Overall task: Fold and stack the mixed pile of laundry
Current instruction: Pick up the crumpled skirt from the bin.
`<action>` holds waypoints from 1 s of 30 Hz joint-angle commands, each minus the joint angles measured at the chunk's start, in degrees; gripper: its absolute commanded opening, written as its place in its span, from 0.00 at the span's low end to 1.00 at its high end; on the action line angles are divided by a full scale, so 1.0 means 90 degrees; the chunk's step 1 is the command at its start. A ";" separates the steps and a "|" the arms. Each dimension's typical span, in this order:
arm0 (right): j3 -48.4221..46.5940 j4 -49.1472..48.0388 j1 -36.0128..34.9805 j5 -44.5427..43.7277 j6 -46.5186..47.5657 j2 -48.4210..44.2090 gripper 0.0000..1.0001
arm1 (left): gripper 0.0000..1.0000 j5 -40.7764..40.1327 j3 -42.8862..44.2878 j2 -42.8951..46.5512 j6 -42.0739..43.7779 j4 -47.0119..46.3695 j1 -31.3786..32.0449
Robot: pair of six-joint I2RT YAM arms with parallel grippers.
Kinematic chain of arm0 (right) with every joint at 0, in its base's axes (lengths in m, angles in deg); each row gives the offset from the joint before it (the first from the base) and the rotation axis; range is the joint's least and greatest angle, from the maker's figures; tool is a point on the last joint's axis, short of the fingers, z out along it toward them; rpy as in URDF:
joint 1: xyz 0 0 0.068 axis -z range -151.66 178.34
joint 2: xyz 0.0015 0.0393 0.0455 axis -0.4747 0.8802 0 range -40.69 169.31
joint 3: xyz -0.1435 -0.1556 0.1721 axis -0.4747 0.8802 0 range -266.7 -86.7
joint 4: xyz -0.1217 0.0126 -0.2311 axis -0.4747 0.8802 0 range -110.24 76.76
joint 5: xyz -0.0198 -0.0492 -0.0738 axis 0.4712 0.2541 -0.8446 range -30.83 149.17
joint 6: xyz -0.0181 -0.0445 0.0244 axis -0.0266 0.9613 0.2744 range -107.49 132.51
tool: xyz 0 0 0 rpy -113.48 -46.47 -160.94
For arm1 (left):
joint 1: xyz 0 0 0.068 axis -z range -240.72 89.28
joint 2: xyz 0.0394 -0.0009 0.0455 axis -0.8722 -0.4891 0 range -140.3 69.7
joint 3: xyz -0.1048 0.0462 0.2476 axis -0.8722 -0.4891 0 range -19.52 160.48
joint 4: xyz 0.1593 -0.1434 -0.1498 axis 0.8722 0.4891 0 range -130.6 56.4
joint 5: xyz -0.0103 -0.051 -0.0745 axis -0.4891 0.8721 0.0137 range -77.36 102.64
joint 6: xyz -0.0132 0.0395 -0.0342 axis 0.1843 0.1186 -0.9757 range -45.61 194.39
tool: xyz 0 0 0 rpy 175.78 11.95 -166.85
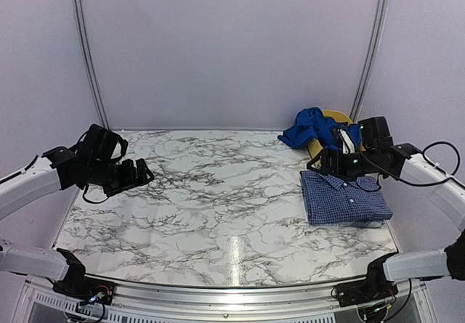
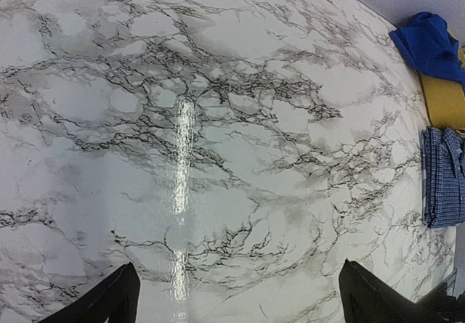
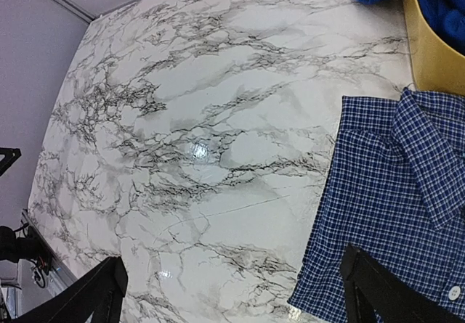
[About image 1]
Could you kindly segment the blue pleated skirt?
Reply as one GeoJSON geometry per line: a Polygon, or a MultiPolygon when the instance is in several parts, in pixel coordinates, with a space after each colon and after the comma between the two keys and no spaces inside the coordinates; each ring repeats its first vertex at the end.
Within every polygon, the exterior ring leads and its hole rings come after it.
{"type": "MultiPolygon", "coordinates": [[[[322,124],[323,114],[320,108],[311,107],[303,109],[297,114],[294,125],[286,129],[281,135],[278,135],[278,139],[292,149],[306,147],[309,141],[317,136],[317,132],[321,129],[320,126],[322,124]]],[[[338,128],[344,129],[355,145],[360,146],[362,144],[360,127],[358,124],[354,123],[349,127],[340,126],[335,129],[338,128]]],[[[325,148],[340,150],[341,144],[328,144],[325,148]]]]}

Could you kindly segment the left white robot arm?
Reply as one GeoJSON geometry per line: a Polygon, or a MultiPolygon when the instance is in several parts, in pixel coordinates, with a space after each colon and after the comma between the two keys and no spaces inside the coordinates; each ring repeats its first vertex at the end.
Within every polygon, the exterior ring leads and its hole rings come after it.
{"type": "MultiPolygon", "coordinates": [[[[44,196],[78,187],[101,187],[106,197],[145,186],[154,180],[143,159],[125,157],[129,143],[97,124],[71,147],[55,147],[24,168],[1,179],[1,217],[6,218],[44,196]]],[[[1,271],[42,277],[54,290],[84,298],[94,285],[85,266],[69,250],[23,247],[1,241],[1,271]]]]}

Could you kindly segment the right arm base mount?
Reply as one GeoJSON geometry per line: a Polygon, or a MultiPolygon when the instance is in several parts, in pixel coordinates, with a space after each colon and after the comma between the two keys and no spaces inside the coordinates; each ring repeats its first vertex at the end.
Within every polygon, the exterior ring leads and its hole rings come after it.
{"type": "Polygon", "coordinates": [[[397,285],[393,282],[370,284],[367,279],[339,283],[331,291],[331,297],[339,302],[340,307],[361,305],[385,298],[394,299],[397,294],[397,285]]]}

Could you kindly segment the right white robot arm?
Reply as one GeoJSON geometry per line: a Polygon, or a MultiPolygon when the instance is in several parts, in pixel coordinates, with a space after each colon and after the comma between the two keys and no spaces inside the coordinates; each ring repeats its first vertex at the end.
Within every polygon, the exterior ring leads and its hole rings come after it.
{"type": "MultiPolygon", "coordinates": [[[[439,164],[433,163],[425,150],[409,143],[394,144],[384,117],[359,122],[361,143],[356,145],[347,132],[338,127],[333,137],[340,149],[321,149],[307,164],[307,169],[323,175],[354,181],[370,173],[380,173],[409,187],[429,188],[433,203],[464,231],[464,184],[439,164]]],[[[444,249],[410,253],[392,253],[369,263],[360,294],[374,300],[389,282],[401,279],[432,280],[441,277],[464,280],[464,236],[444,249]]]]}

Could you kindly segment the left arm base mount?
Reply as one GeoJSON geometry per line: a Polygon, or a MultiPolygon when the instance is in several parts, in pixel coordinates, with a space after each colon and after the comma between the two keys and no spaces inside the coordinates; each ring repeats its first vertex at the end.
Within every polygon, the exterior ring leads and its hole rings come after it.
{"type": "Polygon", "coordinates": [[[110,305],[116,289],[115,282],[90,277],[84,277],[81,282],[74,284],[53,280],[49,282],[52,283],[52,289],[56,293],[79,299],[83,304],[88,305],[93,303],[110,305]]]}

